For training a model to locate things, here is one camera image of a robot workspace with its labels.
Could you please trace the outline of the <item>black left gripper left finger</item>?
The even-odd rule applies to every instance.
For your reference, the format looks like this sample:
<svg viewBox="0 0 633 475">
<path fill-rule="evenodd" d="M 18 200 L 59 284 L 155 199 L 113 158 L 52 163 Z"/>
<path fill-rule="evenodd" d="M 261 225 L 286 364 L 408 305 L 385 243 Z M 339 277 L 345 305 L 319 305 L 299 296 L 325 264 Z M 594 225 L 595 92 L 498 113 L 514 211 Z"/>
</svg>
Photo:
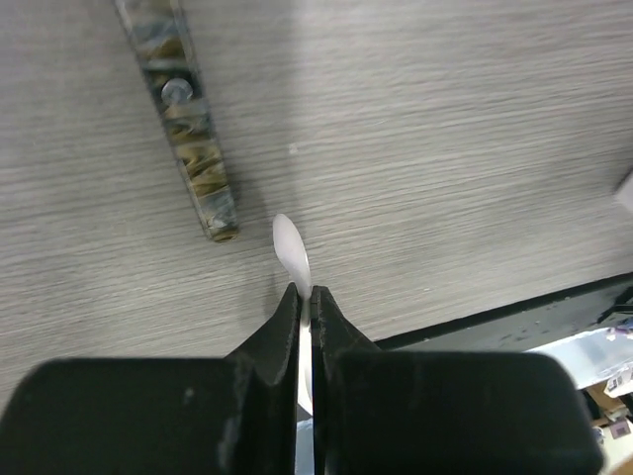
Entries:
<svg viewBox="0 0 633 475">
<path fill-rule="evenodd" d="M 5 474 L 291 474 L 301 302 L 225 357 L 58 358 L 1 418 Z"/>
</svg>

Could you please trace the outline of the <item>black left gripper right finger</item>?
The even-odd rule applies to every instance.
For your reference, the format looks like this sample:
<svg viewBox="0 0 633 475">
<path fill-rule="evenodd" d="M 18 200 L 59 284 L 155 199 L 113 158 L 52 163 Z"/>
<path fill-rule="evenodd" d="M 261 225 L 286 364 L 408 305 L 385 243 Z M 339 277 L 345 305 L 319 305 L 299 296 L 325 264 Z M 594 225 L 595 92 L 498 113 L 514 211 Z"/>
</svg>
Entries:
<svg viewBox="0 0 633 475">
<path fill-rule="evenodd" d="M 535 352 L 385 351 L 311 297 L 318 474 L 596 474 L 564 368 Z"/>
</svg>

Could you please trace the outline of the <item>white ceramic spoon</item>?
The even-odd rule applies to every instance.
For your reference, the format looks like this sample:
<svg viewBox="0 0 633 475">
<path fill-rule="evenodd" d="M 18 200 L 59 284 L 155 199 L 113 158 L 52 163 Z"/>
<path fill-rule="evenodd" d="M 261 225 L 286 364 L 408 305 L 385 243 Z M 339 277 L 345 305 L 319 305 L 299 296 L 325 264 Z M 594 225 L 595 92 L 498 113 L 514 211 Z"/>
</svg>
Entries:
<svg viewBox="0 0 633 475">
<path fill-rule="evenodd" d="M 313 283 L 303 239 L 290 218 L 278 214 L 273 220 L 273 243 L 277 258 L 295 283 L 300 299 L 298 406 L 308 415 L 297 422 L 296 474 L 315 474 L 314 401 L 310 299 Z"/>
</svg>

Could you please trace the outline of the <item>white utensil container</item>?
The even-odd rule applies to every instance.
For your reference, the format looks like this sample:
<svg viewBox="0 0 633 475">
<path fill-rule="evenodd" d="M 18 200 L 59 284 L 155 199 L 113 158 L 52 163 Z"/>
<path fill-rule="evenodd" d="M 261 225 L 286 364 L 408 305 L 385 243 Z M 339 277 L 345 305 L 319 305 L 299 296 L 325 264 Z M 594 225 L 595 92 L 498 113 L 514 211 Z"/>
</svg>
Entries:
<svg viewBox="0 0 633 475">
<path fill-rule="evenodd" d="M 614 199 L 617 204 L 622 206 L 628 213 L 633 214 L 633 171 L 620 181 L 615 193 Z"/>
</svg>

